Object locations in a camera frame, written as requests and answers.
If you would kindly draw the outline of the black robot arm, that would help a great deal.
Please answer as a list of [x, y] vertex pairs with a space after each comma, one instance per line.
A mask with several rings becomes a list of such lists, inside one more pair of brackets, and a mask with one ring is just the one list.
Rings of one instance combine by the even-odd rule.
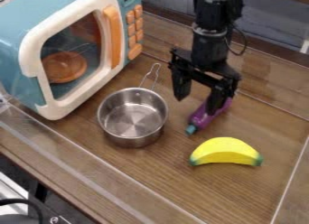
[[228, 66], [227, 56], [243, 3], [242, 0], [192, 0], [192, 3], [191, 48], [171, 49], [168, 68], [177, 101], [189, 95], [193, 80], [211, 89], [203, 112], [212, 116], [233, 97], [240, 80], [240, 74]]

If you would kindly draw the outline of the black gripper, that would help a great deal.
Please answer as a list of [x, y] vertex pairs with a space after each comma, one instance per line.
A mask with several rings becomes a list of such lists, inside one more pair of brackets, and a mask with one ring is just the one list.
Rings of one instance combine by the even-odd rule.
[[[200, 67], [192, 64], [189, 51], [172, 48], [169, 53], [171, 61], [167, 63], [167, 67], [171, 71], [172, 90], [176, 100], [181, 101], [189, 95], [191, 82], [195, 80], [211, 88], [204, 112], [208, 116], [212, 116], [225, 105], [225, 102], [232, 99], [240, 81], [240, 74], [228, 66], [225, 61], [217, 61]], [[207, 72], [220, 76], [228, 84], [216, 84], [219, 80], [209, 77]]]

